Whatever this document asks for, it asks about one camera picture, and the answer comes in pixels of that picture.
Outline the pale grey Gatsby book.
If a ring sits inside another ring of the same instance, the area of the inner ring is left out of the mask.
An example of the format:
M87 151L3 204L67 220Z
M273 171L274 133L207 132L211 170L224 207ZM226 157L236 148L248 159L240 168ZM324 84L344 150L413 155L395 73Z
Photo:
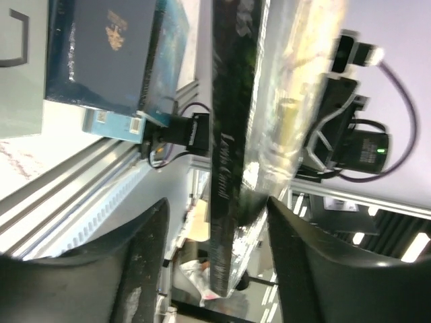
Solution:
M1 138L41 132L48 1L1 2Z

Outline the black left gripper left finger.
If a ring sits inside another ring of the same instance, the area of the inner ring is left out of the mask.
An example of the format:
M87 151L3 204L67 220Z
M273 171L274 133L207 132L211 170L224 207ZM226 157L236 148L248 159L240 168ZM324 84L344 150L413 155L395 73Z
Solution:
M153 322L168 226L160 199L58 257L1 256L1 321Z

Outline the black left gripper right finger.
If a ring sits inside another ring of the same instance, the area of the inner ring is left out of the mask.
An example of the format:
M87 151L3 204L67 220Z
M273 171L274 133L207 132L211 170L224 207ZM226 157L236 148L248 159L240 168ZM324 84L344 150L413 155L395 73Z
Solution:
M267 201L284 322L429 322L430 258L402 262L343 242Z

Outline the green Alice Wonderland book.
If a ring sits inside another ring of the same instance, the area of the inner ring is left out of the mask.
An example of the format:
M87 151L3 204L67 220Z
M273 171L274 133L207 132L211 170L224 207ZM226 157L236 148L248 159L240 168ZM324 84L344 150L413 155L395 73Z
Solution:
M346 1L214 1L209 285L228 297L294 177Z

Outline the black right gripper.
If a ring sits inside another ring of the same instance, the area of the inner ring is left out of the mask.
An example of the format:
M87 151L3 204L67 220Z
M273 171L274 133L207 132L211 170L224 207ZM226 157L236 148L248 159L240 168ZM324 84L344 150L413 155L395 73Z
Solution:
M358 81L345 77L327 80L316 120L302 149L301 174L382 172L390 136L384 124L356 116L368 103L367 97L356 93L358 85Z

